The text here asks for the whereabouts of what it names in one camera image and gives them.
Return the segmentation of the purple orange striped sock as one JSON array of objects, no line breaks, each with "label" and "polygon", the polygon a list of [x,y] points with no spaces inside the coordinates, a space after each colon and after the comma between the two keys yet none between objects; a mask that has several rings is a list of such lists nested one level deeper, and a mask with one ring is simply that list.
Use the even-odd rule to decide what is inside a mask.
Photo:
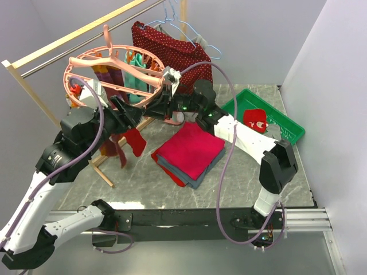
[{"label": "purple orange striped sock", "polygon": [[118,135],[111,135],[99,148],[100,154],[106,157],[118,155]]}]

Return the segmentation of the pink round clip hanger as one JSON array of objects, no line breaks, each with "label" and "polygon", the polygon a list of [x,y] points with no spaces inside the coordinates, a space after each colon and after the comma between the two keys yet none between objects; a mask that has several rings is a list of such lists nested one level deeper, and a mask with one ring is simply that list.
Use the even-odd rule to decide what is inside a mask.
[{"label": "pink round clip hanger", "polygon": [[162,61],[148,50],[112,42],[108,25],[103,26],[106,45],[70,57],[63,76],[66,101],[73,107],[87,104],[82,84],[72,84],[77,76],[106,92],[106,101],[117,96],[131,105],[145,107],[166,84]]}]

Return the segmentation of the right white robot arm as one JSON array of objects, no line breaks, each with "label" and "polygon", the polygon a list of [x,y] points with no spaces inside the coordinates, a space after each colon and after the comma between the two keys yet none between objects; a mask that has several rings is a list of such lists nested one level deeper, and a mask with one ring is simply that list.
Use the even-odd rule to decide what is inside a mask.
[{"label": "right white robot arm", "polygon": [[272,221],[271,212],[280,200],[287,183],[298,172],[292,144],[276,140],[239,122],[233,114],[220,108],[216,93],[208,80],[198,80],[192,94],[165,89],[159,99],[146,109],[147,116],[170,118],[175,112],[196,113],[194,123],[185,122],[172,138],[160,146],[153,158],[171,174],[184,174],[198,180],[224,154],[230,142],[260,166],[260,193],[253,206],[252,223],[263,229]]}]

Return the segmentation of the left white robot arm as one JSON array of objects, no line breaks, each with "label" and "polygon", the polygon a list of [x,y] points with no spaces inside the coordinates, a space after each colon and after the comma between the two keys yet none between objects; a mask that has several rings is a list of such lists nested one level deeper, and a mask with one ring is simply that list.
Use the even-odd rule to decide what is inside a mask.
[{"label": "left white robot arm", "polygon": [[63,243],[83,231],[116,229],[115,210],[102,199],[54,223],[45,223],[56,201],[75,181],[92,155],[113,134],[134,129],[144,111],[112,97],[111,106],[72,108],[61,131],[43,151],[18,209],[1,230],[2,263],[10,270],[36,269]]}]

